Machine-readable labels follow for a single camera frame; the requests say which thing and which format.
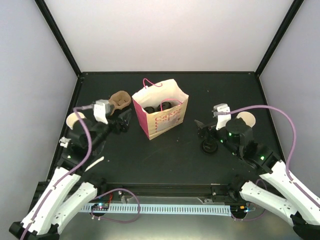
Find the paper bag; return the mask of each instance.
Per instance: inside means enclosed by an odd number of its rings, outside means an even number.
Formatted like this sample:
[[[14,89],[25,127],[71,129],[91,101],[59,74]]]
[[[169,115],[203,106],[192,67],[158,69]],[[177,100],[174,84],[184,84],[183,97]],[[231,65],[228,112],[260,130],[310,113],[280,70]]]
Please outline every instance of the paper bag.
[[[161,81],[152,86],[144,85],[143,89],[132,96],[139,124],[150,140],[184,121],[188,99],[189,95],[178,87],[174,79]],[[173,107],[150,114],[144,110],[146,107],[157,109],[163,102],[170,102]]]

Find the bag handle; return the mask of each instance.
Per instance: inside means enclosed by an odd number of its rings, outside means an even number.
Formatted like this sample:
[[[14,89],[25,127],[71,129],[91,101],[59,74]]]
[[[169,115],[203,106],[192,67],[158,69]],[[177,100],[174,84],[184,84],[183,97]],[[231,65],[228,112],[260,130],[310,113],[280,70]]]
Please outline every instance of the bag handle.
[[[182,101],[179,101],[178,99],[175,99],[175,98],[166,98],[166,99],[163,99],[163,100],[161,101],[161,103],[160,103],[161,112],[162,112],[162,103],[163,103],[164,101],[168,101],[168,100],[177,101],[177,102],[179,102],[180,104],[182,104]]]
[[[142,80],[142,82],[143,82],[143,87],[144,87],[145,89],[147,88],[145,81],[147,81],[148,83],[150,83],[150,84],[152,84],[152,85],[154,85],[154,86],[156,86],[156,87],[162,87],[162,83],[161,83],[160,86],[157,86],[157,85],[155,85],[153,82],[149,81],[147,78],[144,78],[144,79]]]

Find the black table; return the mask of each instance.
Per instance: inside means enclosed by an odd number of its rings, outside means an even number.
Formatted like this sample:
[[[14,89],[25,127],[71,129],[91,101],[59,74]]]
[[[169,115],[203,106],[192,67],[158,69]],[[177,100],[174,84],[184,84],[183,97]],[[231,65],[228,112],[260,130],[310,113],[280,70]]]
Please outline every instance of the black table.
[[[227,103],[231,110],[266,104],[258,78],[253,73],[87,73],[76,105],[83,106],[98,99],[109,99],[117,91],[131,96],[143,87],[143,78],[157,83],[175,79],[189,95],[182,124],[149,140],[141,129],[134,106],[127,133],[110,134],[103,149],[104,161],[94,173],[104,176],[110,188],[136,188],[145,195],[193,196],[208,193],[217,184],[229,184],[236,174],[256,180],[252,169],[231,155],[222,146],[214,155],[200,150],[194,120],[212,122],[214,105]],[[257,142],[264,143],[281,154],[270,113],[265,109],[251,111],[256,117],[253,127]],[[85,111],[94,120],[92,111]]]

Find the perforated metal strip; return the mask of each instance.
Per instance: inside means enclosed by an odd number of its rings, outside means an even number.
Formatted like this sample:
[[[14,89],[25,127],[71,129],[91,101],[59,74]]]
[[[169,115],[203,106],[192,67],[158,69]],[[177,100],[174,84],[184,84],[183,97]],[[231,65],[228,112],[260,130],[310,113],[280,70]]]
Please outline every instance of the perforated metal strip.
[[[90,213],[93,203],[87,203],[79,212]],[[180,205],[180,204],[140,204],[141,214],[179,215],[218,215],[231,216],[228,205]],[[95,210],[94,213],[136,214],[137,204],[111,203],[108,210]]]

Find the white wall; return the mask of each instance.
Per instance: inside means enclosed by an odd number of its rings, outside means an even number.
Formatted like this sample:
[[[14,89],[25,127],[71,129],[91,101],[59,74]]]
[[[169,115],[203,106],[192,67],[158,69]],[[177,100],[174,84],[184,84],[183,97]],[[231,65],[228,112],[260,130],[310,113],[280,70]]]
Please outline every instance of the white wall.
[[[293,0],[46,0],[82,71],[255,71]]]
[[[76,75],[33,0],[0,8],[0,239],[45,181]]]
[[[261,75],[269,105],[284,110],[297,128],[291,169],[320,196],[320,1],[304,1]],[[287,156],[292,143],[289,123],[273,114]]]

